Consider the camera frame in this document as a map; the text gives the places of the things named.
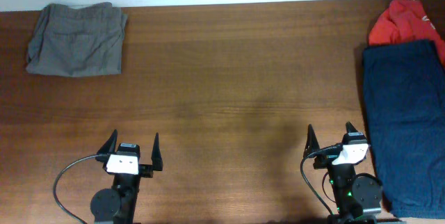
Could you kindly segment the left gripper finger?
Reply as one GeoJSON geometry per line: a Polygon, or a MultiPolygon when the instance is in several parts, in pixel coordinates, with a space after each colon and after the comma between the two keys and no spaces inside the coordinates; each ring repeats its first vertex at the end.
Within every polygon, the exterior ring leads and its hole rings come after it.
{"type": "Polygon", "coordinates": [[[155,137],[154,137],[154,144],[153,144],[153,148],[152,148],[151,160],[152,160],[152,170],[153,171],[162,171],[163,170],[163,159],[161,156],[158,133],[156,133],[155,137]]]}
{"type": "Polygon", "coordinates": [[[103,144],[99,150],[97,151],[97,154],[112,154],[115,151],[115,147],[117,144],[117,138],[118,138],[118,131],[116,129],[113,130],[111,136],[108,138],[108,140],[103,144]]]}

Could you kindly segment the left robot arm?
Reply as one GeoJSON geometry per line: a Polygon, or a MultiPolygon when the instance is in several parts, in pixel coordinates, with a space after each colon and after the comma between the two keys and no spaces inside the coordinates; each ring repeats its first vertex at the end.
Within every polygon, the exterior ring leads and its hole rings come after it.
{"type": "Polygon", "coordinates": [[[95,158],[103,163],[104,171],[113,176],[112,186],[98,191],[90,202],[95,223],[132,224],[140,180],[152,178],[155,171],[163,170],[158,134],[154,137],[151,164],[140,163],[139,145],[117,144],[117,141],[118,132],[115,130],[95,158]]]}

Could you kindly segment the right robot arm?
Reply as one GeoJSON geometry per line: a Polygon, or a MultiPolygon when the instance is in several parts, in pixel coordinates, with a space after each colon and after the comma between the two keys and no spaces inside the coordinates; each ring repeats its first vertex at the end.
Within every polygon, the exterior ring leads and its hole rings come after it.
{"type": "Polygon", "coordinates": [[[370,145],[366,136],[350,122],[342,141],[331,146],[321,147],[312,125],[307,127],[307,142],[300,162],[300,172],[307,186],[327,209],[328,223],[401,223],[398,219],[379,219],[382,212],[383,183],[368,173],[357,173],[355,166],[365,160],[370,145]],[[325,179],[329,179],[333,191],[332,201],[337,207],[334,213],[326,201],[318,194],[308,180],[305,162],[312,159],[315,170],[326,169],[325,179]]]}

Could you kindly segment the navy blue shorts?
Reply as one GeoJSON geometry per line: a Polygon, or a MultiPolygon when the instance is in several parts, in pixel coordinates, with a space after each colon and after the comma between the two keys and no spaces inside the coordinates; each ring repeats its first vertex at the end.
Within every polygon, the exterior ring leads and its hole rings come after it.
{"type": "Polygon", "coordinates": [[[363,51],[375,171],[390,212],[444,218],[444,68],[429,40],[363,51]]]}

